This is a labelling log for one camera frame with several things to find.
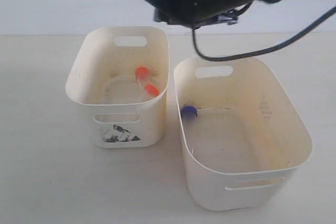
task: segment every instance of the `orange cap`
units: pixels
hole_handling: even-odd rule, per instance
[[[149,75],[149,71],[145,67],[137,68],[136,71],[135,71],[135,77],[138,80],[144,80],[148,77],[148,75]]]
[[[151,84],[147,84],[145,86],[145,90],[147,91],[148,94],[150,94],[154,97],[157,97],[160,94],[159,90]]]

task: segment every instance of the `white tabletop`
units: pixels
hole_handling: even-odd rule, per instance
[[[281,35],[202,36],[204,52],[237,53]],[[335,223],[336,33],[311,34],[260,57],[314,141],[313,156],[266,206],[212,212],[188,193],[172,85],[168,129],[147,148],[94,146],[65,94],[83,36],[0,37],[0,223]],[[171,72],[197,57],[171,36]]]

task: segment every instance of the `bin bottom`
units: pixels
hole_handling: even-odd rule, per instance
[[[233,108],[202,109],[184,128],[188,149],[209,169],[222,173],[261,171],[248,121]]]

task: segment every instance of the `plastic storage basket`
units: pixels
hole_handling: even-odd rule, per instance
[[[268,67],[255,58],[188,59],[174,71],[187,184],[210,210],[260,206],[312,153],[312,140]]]
[[[149,70],[159,90],[144,97],[134,73]],[[95,144],[103,148],[145,147],[166,128],[169,45],[153,27],[112,27],[91,32],[84,40],[66,83],[78,115],[87,119]]]

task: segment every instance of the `blue cap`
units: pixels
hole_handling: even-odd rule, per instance
[[[181,117],[186,116],[188,118],[195,118],[197,117],[197,108],[193,106],[186,106],[181,109]]]

